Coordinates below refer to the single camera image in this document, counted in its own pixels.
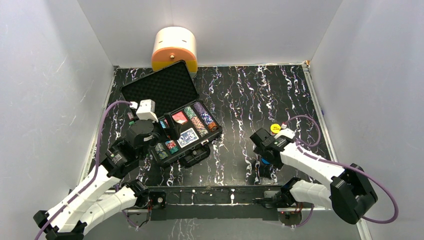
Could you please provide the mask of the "black poker set case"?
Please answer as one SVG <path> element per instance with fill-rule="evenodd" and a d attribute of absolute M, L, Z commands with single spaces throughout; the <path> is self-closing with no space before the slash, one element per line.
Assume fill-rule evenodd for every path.
<path fill-rule="evenodd" d="M 180 133 L 183 133 L 190 128 L 194 128 L 198 134 L 199 140 L 184 148 L 180 147 L 177 140 L 173 140 L 179 148 L 179 151 L 174 154 L 170 154 L 165 142 L 162 143 L 169 153 L 169 157 L 164 160 L 159 160 L 154 147 L 150 152 L 158 165 L 162 168 L 166 168 L 175 162 L 178 162 L 187 168 L 198 164 L 210 155 L 210 144 L 216 140 L 223 131 L 211 111 L 200 99 L 200 95 L 195 88 L 193 78 L 191 77 L 188 67 L 183 60 L 174 62 L 169 66 L 122 86 L 120 88 L 120 92 L 126 101 L 140 102 L 146 99 L 155 101 L 154 113 L 158 117 L 159 123 L 162 127 L 167 127 L 164 113 L 170 113 L 173 115 L 183 111 L 187 117 L 184 112 L 184 108 L 190 106 L 208 130 L 209 134 L 201 137 L 191 120 L 187 117 L 188 123 L 181 125 Z M 212 119 L 217 123 L 218 129 L 216 131 L 211 132 L 208 129 L 202 117 L 194 108 L 194 104 L 197 102 L 200 102 L 203 105 Z"/>

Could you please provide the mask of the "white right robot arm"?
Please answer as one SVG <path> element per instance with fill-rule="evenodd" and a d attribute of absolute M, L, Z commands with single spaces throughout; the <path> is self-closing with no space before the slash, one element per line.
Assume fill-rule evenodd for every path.
<path fill-rule="evenodd" d="M 271 135 L 260 128 L 250 139 L 255 145 L 254 152 L 265 162 L 277 168 L 296 168 L 316 181 L 291 178 L 275 193 L 267 192 L 263 198 L 255 199 L 255 203 L 265 208 L 310 203 L 331 209 L 343 221 L 354 225 L 378 201 L 370 180 L 361 173 L 363 169 L 359 165 L 353 163 L 344 168 L 322 159 L 301 147 L 292 130 L 283 129 Z"/>

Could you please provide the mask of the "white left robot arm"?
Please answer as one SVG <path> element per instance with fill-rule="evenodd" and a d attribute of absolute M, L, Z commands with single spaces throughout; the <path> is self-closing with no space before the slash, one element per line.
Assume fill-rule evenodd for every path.
<path fill-rule="evenodd" d="M 166 125 L 162 125 L 152 112 L 146 117 L 139 115 L 68 196 L 51 209 L 39 210 L 33 216 L 40 228 L 36 239 L 45 233 L 47 240 L 82 240 L 93 227 L 116 213 L 131 207 L 151 208 L 152 194 L 137 179 L 124 183 L 103 200 L 100 197 L 138 167 L 140 158 L 150 149 L 180 137 L 180 121 L 169 113 L 165 114 L 165 119 Z"/>

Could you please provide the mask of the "blue round button chip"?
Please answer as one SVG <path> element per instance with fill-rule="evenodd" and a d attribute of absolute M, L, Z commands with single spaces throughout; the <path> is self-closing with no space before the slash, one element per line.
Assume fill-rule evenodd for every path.
<path fill-rule="evenodd" d="M 266 161 L 265 159 L 261 159 L 261 162 L 264 164 L 264 165 L 269 165 L 270 163 L 268 162 L 268 161 Z"/>

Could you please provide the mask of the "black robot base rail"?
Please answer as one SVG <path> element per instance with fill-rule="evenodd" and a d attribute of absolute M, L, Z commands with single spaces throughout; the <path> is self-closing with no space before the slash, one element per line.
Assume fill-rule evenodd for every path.
<path fill-rule="evenodd" d="M 297 223 L 310 203 L 263 203 L 279 190 L 273 185 L 151 186 L 152 221 L 177 219 L 262 219 Z"/>

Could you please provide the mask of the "blue poker card deck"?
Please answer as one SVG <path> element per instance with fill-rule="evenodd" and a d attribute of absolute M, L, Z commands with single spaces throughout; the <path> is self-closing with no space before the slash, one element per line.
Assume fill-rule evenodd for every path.
<path fill-rule="evenodd" d="M 177 140 L 177 142 L 181 148 L 184 148 L 199 139 L 200 138 L 198 134 L 196 133 L 196 131 L 194 130 L 194 128 L 189 128 L 188 130 L 180 134 L 180 137 Z"/>

